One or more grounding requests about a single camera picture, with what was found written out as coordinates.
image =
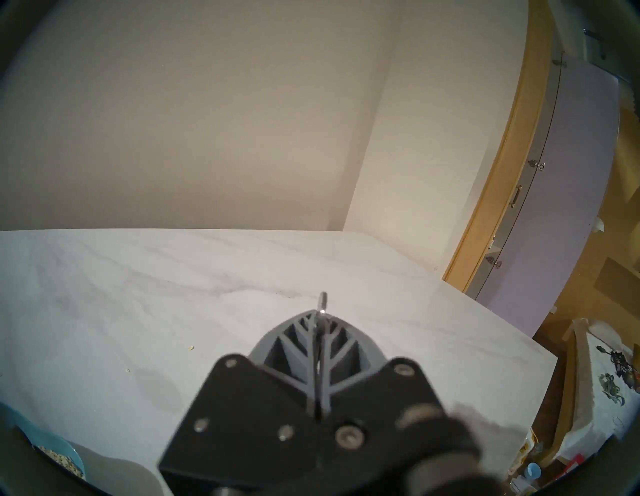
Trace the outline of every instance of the food crumb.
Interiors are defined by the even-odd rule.
[[[76,477],[80,477],[81,479],[86,480],[86,477],[82,473],[76,464],[71,461],[68,456],[64,456],[63,454],[56,453],[55,451],[51,451],[50,449],[45,448],[44,446],[38,446],[44,454],[46,454],[50,459],[54,460],[58,465],[67,469],[69,472],[74,474]]]

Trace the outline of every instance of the wooden frame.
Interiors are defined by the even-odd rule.
[[[573,412],[575,410],[575,389],[576,389],[576,341],[573,326],[570,326],[563,337],[566,340],[566,369],[564,372],[564,387],[562,391],[562,404],[554,442],[550,448],[544,450],[540,456],[538,465],[542,468],[548,467],[555,460],[557,452],[562,446],[565,434],[573,427]]]
[[[520,79],[507,127],[489,176],[456,252],[442,277],[466,291],[518,184],[542,109],[554,36],[547,0],[529,0],[529,21]]]

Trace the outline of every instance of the bed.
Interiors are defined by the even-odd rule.
[[[631,363],[632,352],[607,324],[576,319],[563,338],[567,342],[563,400],[551,448],[541,456],[546,467],[554,460],[567,463],[576,455],[587,458],[596,453],[610,436],[624,435],[640,408],[640,394],[629,389],[617,377],[611,356],[612,346],[622,351]],[[610,374],[624,398],[612,400],[603,391],[600,377]]]

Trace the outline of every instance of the gray 3d-printed part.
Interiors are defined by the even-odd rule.
[[[309,310],[276,326],[258,342],[249,359],[302,391],[307,411],[317,404],[331,411],[331,396],[378,372],[387,362],[364,332],[349,323]]]

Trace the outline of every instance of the mattress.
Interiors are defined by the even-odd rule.
[[[597,350],[601,346],[611,348],[590,334],[586,319],[573,322],[576,345],[576,391],[573,426],[565,434],[556,456],[568,460],[578,454],[587,458],[596,453],[611,436],[622,437],[640,408],[640,394],[629,389],[622,378],[617,377],[611,357]],[[600,376],[611,374],[618,393],[625,401],[615,403],[603,391]]]

